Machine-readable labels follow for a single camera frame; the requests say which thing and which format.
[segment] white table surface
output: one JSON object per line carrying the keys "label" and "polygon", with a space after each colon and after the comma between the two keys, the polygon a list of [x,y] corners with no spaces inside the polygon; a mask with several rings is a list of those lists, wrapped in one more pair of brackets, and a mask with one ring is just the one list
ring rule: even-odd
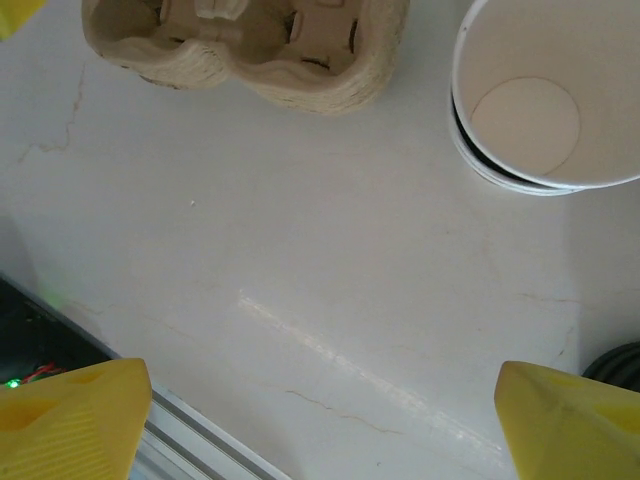
{"label": "white table surface", "polygon": [[150,85],[52,1],[0,45],[0,269],[299,480],[514,479],[500,365],[640,336],[640,184],[487,184],[445,117],[468,1],[415,0],[342,118]]}

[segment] white paper cup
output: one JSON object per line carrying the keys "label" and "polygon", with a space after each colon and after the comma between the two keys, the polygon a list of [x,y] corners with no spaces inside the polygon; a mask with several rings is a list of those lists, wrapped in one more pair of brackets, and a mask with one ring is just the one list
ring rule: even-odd
{"label": "white paper cup", "polygon": [[570,191],[638,179],[640,1],[476,0],[452,94],[498,172]]}

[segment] crack in surface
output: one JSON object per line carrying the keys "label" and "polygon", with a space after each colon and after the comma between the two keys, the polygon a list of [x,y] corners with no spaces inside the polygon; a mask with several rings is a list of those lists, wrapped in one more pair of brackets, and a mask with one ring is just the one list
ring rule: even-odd
{"label": "crack in surface", "polygon": [[71,145],[71,127],[76,124],[76,116],[78,115],[78,110],[80,110],[80,105],[82,104],[82,100],[84,98],[84,80],[85,80],[85,72],[87,69],[87,63],[83,62],[82,71],[80,72],[80,79],[78,80],[77,94],[76,99],[73,101],[73,107],[71,109],[71,118],[65,124],[65,140],[62,145],[46,145],[44,143],[31,143],[28,145],[27,149],[24,151],[22,155],[18,157],[16,163],[23,163],[27,158],[31,150],[37,148],[43,153],[47,152],[64,152],[69,145]]}
{"label": "crack in surface", "polygon": [[618,290],[616,292],[613,292],[613,295],[626,295],[629,293],[637,293],[640,292],[640,288],[627,288],[625,290]]}
{"label": "crack in surface", "polygon": [[83,311],[85,313],[90,313],[92,315],[100,316],[103,313],[105,313],[107,310],[109,310],[112,307],[115,307],[116,305],[114,303],[112,303],[111,305],[106,306],[105,308],[103,308],[102,310],[96,310],[95,308],[90,307],[89,305],[79,302],[77,300],[69,300],[68,304],[72,307],[76,307],[78,310]]}
{"label": "crack in surface", "polygon": [[349,415],[346,413],[340,413],[338,412],[335,408],[330,407],[328,405],[325,405],[322,402],[319,402],[317,400],[313,400],[312,398],[309,398],[299,392],[296,392],[295,390],[285,390],[284,393],[287,393],[289,395],[295,395],[296,397],[300,397],[303,400],[306,400],[309,403],[313,403],[314,405],[318,405],[322,408],[324,408],[325,410],[327,410],[328,412],[332,412],[335,413],[335,415],[338,416],[338,418],[345,418],[345,419],[349,419],[349,420],[355,420],[357,422],[360,422],[364,425],[366,425],[369,428],[373,428],[374,430],[380,432],[380,433],[393,433],[394,435],[404,435],[404,432],[400,432],[398,430],[392,430],[390,428],[382,428],[382,427],[378,427],[377,425],[374,425],[368,421],[366,421],[365,419],[358,417],[357,415]]}
{"label": "crack in surface", "polygon": [[529,300],[535,300],[536,302],[546,302],[546,303],[575,303],[576,305],[581,305],[582,302],[575,300],[573,298],[547,298],[540,297],[538,295],[534,295],[532,293],[517,293],[516,296],[527,298]]}
{"label": "crack in surface", "polygon": [[552,364],[556,363],[558,360],[560,360],[560,357],[562,357],[562,355],[564,355],[564,352],[569,347],[569,342],[571,341],[571,335],[573,334],[575,329],[576,329],[576,326],[572,325],[571,328],[569,328],[569,330],[567,330],[567,333],[565,334],[565,337],[564,337],[564,344],[562,345],[562,349],[560,350],[560,353],[558,355],[556,355],[556,358],[553,359]]}

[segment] cup bottom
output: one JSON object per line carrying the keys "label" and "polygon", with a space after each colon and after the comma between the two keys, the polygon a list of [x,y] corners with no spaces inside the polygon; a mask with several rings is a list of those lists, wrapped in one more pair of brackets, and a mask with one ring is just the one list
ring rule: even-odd
{"label": "cup bottom", "polygon": [[475,138],[516,171],[546,176],[562,166],[580,137],[580,111],[564,88],[516,78],[487,93],[471,115]]}

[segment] red wire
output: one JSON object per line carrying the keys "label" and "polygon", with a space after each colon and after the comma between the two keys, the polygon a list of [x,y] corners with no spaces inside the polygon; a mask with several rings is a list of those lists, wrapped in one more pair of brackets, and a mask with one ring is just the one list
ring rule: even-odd
{"label": "red wire", "polygon": [[62,373],[65,372],[66,369],[64,368],[58,368],[56,367],[55,363],[51,362],[48,363],[47,365],[43,365],[40,368],[38,368],[35,372],[33,372],[30,375],[27,375],[26,377],[24,377],[20,383],[21,384],[25,384],[25,383],[29,383],[32,380],[34,380],[36,377],[43,375],[45,373],[51,373],[51,374],[56,374],[56,373]]}

